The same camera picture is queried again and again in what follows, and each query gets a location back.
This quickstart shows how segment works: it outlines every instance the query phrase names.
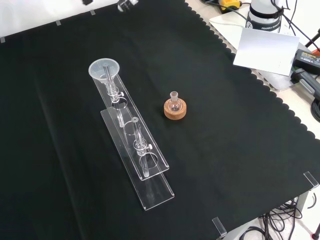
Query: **metal clip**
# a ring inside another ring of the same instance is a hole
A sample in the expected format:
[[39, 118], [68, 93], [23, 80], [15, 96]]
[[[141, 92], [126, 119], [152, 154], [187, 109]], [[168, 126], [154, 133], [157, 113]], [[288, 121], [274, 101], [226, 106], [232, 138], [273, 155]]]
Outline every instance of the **metal clip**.
[[227, 235], [227, 231], [226, 231], [225, 227], [222, 225], [219, 218], [215, 217], [214, 219], [212, 219], [212, 222], [214, 223], [216, 229], [219, 231], [220, 237], [221, 238], [225, 237]]
[[306, 179], [308, 179], [309, 182], [312, 184], [312, 186], [313, 186], [312, 189], [315, 189], [316, 187], [319, 186], [318, 181], [314, 178], [314, 176], [311, 175], [311, 173], [310, 173], [309, 171], [305, 172], [303, 175], [304, 175], [304, 176], [306, 177]]

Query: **clear acrylic rack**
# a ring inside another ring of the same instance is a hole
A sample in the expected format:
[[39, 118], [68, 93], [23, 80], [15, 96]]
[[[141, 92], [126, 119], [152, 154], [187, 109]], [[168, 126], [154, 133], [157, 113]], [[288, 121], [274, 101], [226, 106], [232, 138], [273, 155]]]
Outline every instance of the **clear acrylic rack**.
[[163, 174], [169, 165], [121, 81], [119, 69], [116, 61], [103, 58], [90, 65], [89, 74], [106, 106], [102, 118], [142, 207], [149, 210], [175, 196]]

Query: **black cloth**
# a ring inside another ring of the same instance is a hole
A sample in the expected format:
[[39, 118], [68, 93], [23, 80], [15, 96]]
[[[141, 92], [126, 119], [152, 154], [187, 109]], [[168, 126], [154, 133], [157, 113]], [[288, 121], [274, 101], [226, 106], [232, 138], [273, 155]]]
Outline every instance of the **black cloth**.
[[[1, 207], [15, 209], [11, 226], [25, 239], [213, 240], [213, 218], [231, 231], [312, 188], [305, 172], [320, 180], [320, 141], [249, 69], [233, 66], [183, 0], [95, 12], [0, 45]], [[119, 63], [170, 165], [175, 198], [149, 211], [100, 115], [88, 74], [100, 58]], [[171, 91], [187, 103], [180, 121], [163, 113]]]

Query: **yellow device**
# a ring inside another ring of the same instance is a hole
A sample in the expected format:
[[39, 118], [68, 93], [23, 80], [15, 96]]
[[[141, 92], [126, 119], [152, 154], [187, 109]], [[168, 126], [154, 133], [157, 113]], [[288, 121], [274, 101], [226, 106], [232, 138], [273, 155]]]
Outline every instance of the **yellow device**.
[[[231, 8], [233, 10], [237, 10], [241, 7], [241, 2], [238, 0], [219, 0], [219, 4]], [[225, 14], [230, 12], [225, 7], [219, 6], [221, 13]]]

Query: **white card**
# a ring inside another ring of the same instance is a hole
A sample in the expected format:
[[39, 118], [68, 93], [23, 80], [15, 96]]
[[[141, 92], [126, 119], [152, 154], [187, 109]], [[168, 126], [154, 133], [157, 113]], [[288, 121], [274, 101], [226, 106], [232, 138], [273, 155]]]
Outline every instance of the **white card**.
[[299, 37], [244, 28], [233, 64], [289, 76]]

